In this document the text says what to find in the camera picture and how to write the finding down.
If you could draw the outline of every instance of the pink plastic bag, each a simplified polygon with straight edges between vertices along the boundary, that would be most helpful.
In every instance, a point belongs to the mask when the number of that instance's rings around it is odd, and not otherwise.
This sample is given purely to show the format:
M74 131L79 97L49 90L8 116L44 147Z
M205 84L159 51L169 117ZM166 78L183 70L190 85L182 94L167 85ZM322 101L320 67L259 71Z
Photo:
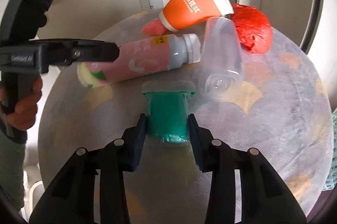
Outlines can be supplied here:
M143 33L153 36L162 36L166 31L167 29L161 23L159 18L155 18L154 20L150 21L142 29Z

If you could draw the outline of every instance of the orange cup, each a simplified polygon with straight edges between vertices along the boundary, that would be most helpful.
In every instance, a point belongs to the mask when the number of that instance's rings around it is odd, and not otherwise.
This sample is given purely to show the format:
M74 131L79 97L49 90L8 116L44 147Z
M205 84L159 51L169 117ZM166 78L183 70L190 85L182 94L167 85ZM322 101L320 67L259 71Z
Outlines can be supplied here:
M232 14L229 0L170 0L159 14L161 23L177 32L212 16Z

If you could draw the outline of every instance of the human hand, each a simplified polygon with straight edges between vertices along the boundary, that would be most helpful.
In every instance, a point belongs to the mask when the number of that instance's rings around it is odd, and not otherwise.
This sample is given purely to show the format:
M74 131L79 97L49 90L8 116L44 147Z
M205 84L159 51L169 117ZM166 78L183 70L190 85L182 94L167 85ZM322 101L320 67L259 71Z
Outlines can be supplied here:
M14 113L7 115L7 122L18 130L27 130L35 123L35 115L37 113L37 102L42 96L42 79L38 77L34 83L30 95L21 99L15 105ZM6 98L6 90L0 85L0 101Z

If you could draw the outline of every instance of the round table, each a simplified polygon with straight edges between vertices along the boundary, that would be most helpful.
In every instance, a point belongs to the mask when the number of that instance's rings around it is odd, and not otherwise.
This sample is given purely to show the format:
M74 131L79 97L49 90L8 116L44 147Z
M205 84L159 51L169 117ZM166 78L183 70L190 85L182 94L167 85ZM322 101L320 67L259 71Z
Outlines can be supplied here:
M97 39L126 42L147 38L142 26L158 11L141 12L100 34ZM196 33L201 42L205 23L178 34ZM258 148L308 214L321 193L333 152L331 110L322 82L307 56L286 36L273 30L268 53L243 52L244 81L230 102L209 101L198 94L189 100L200 127L232 148ZM44 186L79 147L103 148L136 125L146 112L142 83L191 80L197 86L198 64L143 76L95 89L83 87L76 65L62 70L43 110L39 160ZM166 145L146 139L136 172L125 173L131 222L203 223L211 174L195 165L191 146ZM240 180L236 176L236 220L241 216ZM95 186L95 221L99 186Z

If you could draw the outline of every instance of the pink plastic bottle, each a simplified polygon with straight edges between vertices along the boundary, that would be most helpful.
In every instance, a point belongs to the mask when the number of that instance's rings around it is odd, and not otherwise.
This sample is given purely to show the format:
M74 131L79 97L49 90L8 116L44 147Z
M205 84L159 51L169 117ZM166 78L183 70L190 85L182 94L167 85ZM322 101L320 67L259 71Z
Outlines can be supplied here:
M114 62L80 63L77 70L80 82L94 88L200 61L196 34L158 36L126 43L119 49Z

